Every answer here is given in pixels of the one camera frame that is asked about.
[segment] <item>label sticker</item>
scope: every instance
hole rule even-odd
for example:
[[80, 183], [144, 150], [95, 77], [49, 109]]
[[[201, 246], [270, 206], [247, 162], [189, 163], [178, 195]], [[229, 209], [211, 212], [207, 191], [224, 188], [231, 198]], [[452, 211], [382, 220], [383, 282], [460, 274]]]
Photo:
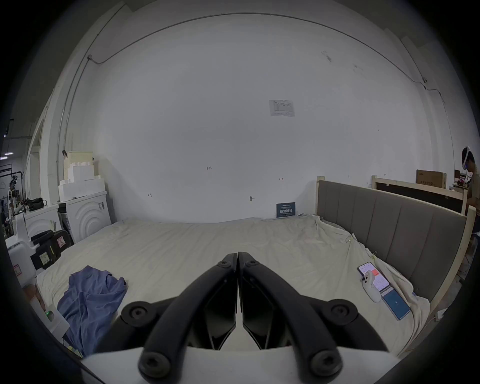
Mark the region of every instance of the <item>label sticker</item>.
[[60, 237], [57, 239], [57, 243], [59, 244], [59, 247], [60, 247], [60, 248], [63, 247], [63, 246], [66, 244], [65, 240], [63, 239], [63, 236], [60, 236]]
[[268, 100], [270, 116], [295, 116], [291, 100]]
[[15, 276], [19, 276], [22, 274], [22, 270], [20, 269], [20, 266], [18, 264], [13, 266], [13, 270], [15, 271]]
[[40, 261], [42, 262], [42, 265], [45, 265], [50, 261], [50, 258], [48, 257], [46, 252], [40, 255]]

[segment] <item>blue cloth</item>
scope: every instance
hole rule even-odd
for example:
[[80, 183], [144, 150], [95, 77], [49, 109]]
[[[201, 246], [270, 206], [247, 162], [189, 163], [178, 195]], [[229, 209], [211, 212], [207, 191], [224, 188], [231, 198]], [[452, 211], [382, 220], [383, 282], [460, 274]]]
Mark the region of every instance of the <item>blue cloth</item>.
[[127, 292], [123, 277], [87, 265], [70, 275], [68, 290], [57, 309], [70, 324], [66, 335], [83, 356], [91, 355], [107, 333], [112, 317]]

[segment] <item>handwritten mark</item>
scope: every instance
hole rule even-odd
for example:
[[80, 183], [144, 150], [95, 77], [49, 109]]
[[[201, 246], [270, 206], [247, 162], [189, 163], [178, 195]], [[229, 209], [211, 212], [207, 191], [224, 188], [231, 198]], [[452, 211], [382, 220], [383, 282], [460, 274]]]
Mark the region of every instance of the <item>handwritten mark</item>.
[[322, 51], [322, 55], [324, 55], [329, 62], [332, 62], [332, 59], [330, 58], [330, 56], [327, 55], [327, 51]]

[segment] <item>cardboard box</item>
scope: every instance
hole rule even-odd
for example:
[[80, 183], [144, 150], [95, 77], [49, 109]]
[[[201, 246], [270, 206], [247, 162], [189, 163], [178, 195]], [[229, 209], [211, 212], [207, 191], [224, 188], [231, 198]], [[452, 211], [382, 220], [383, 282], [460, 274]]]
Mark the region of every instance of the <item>cardboard box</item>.
[[417, 169], [417, 184], [431, 185], [432, 187], [446, 188], [447, 174], [436, 171]]

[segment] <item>white bed sheet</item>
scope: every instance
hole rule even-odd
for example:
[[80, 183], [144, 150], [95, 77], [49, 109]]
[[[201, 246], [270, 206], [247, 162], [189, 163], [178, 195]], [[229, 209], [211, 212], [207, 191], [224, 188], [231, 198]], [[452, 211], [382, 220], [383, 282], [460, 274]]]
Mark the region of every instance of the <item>white bed sheet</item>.
[[[87, 265], [108, 270], [129, 286], [120, 313], [132, 301], [179, 295], [225, 255], [239, 251], [250, 253], [302, 295], [353, 302], [395, 355], [413, 341], [430, 311], [429, 302], [412, 294], [413, 286], [393, 267], [347, 231], [314, 215], [214, 224], [118, 222], [66, 249], [38, 275], [37, 284], [46, 305], [57, 306], [72, 273]], [[412, 312], [401, 321], [362, 289], [357, 267], [366, 262], [372, 262], [409, 304]]]

